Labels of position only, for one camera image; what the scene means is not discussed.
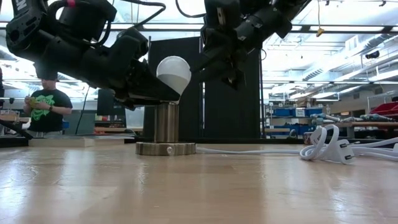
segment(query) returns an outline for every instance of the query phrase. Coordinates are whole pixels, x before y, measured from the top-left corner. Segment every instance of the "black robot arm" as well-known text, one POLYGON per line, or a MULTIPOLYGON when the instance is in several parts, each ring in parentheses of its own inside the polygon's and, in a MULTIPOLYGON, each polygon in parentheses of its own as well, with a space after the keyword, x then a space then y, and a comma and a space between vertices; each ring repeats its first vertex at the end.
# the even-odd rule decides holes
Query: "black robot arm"
POLYGON ((60 0, 49 6, 44 0, 12 0, 12 6, 7 47, 33 61, 38 78, 54 79, 62 72, 92 87, 114 90, 115 98, 132 109, 179 99, 150 73, 146 61, 139 61, 148 52, 148 40, 137 29, 125 30, 111 47, 103 45, 117 13, 107 0, 60 0))
POLYGON ((311 0, 205 0, 205 47, 192 72, 201 70, 201 80, 221 79, 237 89, 244 79, 241 64, 254 49, 276 33, 284 38, 291 20, 311 0))

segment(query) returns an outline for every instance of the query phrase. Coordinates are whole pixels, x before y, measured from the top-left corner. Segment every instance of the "white power cord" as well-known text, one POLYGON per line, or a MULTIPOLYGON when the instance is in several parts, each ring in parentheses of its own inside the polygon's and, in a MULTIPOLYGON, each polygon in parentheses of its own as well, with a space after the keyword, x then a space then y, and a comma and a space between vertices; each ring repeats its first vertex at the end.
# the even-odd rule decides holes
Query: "white power cord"
POLYGON ((198 152, 215 153, 215 154, 296 154, 306 161, 323 160, 341 162, 350 164, 354 162, 355 157, 368 156, 380 159, 387 159, 398 162, 398 144, 394 149, 376 148, 388 144, 398 143, 398 138, 388 139, 368 144, 349 143, 346 139, 338 140, 340 130, 337 126, 331 124, 324 128, 318 128, 311 135, 312 146, 307 146, 301 151, 295 150, 263 150, 263 151, 224 151, 197 148, 198 152), (333 135, 329 144, 325 144, 327 131, 333 130, 333 135))

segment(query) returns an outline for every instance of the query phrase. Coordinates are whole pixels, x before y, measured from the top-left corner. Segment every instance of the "lamp base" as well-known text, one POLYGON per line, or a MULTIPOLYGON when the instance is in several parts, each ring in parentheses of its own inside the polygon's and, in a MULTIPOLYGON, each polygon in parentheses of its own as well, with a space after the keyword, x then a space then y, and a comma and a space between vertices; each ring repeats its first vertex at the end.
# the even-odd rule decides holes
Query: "lamp base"
POLYGON ((195 154, 197 146, 195 143, 154 143, 137 142, 136 154, 142 156, 182 156, 195 154))

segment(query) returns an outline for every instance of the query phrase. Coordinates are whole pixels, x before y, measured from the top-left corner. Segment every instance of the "white light bulb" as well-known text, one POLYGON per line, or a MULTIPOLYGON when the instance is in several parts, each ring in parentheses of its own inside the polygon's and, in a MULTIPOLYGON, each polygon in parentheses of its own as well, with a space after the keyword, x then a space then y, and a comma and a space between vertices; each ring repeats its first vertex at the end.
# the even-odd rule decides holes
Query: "white light bulb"
POLYGON ((169 56, 157 66, 156 77, 182 95, 191 80, 191 71, 183 58, 169 56))

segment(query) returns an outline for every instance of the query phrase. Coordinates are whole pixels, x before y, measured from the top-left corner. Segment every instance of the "black t-shirt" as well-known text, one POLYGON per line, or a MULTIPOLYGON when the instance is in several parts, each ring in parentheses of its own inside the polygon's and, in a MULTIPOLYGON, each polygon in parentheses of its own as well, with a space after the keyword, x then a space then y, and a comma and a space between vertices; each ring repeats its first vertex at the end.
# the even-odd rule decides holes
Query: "black t-shirt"
MULTIPOLYGON (((60 90, 39 90, 35 91, 31 97, 36 102, 46 102, 50 106, 72 108, 69 97, 60 90)), ((63 115, 48 110, 32 110, 32 119, 28 130, 37 132, 51 132, 62 130, 63 115)))

